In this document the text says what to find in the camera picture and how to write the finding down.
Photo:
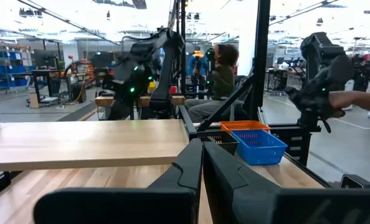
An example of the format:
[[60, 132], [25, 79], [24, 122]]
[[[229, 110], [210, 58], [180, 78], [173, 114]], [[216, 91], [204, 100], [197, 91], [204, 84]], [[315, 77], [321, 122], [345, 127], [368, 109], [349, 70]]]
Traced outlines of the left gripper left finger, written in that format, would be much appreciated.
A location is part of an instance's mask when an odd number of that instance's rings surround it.
[[146, 188], [65, 188], [42, 196], [35, 224], [197, 224], [203, 146], [193, 139]]

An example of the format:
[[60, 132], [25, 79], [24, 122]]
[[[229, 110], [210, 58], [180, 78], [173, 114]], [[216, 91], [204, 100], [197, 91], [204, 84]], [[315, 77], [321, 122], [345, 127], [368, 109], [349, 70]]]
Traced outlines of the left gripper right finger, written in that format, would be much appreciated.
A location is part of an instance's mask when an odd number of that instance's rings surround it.
[[223, 224], [370, 224], [370, 189], [289, 189], [204, 145], [212, 217]]

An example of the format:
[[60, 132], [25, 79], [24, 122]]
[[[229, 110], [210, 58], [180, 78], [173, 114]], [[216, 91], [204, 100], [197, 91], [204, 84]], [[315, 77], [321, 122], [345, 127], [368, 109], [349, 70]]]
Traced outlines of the blue plastic basket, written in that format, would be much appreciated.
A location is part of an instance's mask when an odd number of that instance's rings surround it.
[[288, 147], [279, 138], [262, 129], [236, 130], [231, 134], [239, 142], [237, 154], [251, 166], [280, 163]]

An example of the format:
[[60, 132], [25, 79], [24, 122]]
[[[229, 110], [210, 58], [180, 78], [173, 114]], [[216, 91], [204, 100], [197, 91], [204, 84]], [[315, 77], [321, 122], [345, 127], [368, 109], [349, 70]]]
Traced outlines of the black plastic basket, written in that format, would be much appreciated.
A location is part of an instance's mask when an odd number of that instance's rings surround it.
[[235, 137], [225, 131], [198, 132], [197, 136], [203, 141], [214, 141], [232, 155], [235, 154], [239, 144], [239, 141]]

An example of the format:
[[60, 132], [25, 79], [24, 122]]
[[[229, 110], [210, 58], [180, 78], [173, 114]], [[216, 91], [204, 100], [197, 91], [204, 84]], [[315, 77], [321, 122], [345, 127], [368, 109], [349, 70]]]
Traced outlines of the orange plastic basket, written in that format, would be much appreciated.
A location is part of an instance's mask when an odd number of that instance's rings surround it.
[[238, 131], [238, 130], [264, 130], [266, 132], [270, 131], [270, 128], [262, 124], [259, 121], [221, 121], [221, 130], [225, 132]]

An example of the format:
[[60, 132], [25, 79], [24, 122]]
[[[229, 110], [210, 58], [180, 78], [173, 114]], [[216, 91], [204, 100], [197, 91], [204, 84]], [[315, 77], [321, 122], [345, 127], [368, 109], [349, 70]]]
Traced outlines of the wooden workbench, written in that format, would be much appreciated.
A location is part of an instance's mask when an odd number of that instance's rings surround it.
[[[185, 102], [185, 97], [184, 96], [172, 96], [171, 102], [173, 105], [183, 105]], [[149, 96], [141, 96], [138, 100], [138, 105], [139, 106], [148, 106], [150, 101]], [[95, 104], [97, 106], [102, 106], [102, 107], [109, 107], [113, 104], [113, 97], [112, 96], [98, 96], [95, 98]]]

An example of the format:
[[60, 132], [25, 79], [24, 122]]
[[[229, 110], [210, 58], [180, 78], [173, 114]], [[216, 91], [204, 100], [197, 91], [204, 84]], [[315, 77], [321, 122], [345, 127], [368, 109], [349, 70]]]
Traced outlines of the black computer monitor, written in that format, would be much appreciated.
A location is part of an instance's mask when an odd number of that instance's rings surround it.
[[34, 50], [36, 66], [39, 69], [49, 69], [58, 67], [58, 56], [52, 50]]

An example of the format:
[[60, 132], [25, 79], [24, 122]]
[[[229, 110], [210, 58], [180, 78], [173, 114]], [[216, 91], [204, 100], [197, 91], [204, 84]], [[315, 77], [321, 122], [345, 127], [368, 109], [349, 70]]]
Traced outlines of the standing person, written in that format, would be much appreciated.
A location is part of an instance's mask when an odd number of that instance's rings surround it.
[[193, 85], [200, 84], [206, 76], [207, 59], [201, 52], [201, 48], [196, 46], [190, 56], [187, 65], [187, 75], [191, 77]]

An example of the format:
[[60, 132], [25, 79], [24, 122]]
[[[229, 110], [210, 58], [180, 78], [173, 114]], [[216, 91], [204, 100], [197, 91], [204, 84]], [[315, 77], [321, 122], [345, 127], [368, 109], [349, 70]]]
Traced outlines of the seated person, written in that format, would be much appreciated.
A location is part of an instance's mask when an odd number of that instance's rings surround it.
[[214, 70], [208, 77], [212, 79], [210, 100], [188, 99], [184, 107], [193, 123], [201, 123], [223, 104], [222, 97], [229, 97], [235, 88], [233, 68], [237, 63], [239, 51], [231, 44], [217, 44], [214, 51]]

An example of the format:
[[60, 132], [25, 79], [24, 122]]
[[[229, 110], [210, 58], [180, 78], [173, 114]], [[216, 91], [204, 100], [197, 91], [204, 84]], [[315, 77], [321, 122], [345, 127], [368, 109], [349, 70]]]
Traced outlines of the rack with blue bins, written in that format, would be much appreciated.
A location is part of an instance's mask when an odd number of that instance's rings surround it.
[[0, 92], [17, 93], [28, 88], [35, 67], [34, 51], [30, 48], [0, 46]]

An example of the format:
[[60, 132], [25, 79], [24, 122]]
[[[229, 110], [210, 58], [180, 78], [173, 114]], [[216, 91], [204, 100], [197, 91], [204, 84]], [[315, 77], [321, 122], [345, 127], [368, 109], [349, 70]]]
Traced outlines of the black rig frame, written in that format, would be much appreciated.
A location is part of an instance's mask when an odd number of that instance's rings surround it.
[[243, 93], [247, 94], [245, 105], [249, 119], [258, 120], [258, 108], [263, 104], [271, 2], [272, 0], [246, 0], [239, 20], [240, 55], [237, 72], [248, 78], [197, 127], [198, 131], [205, 131]]

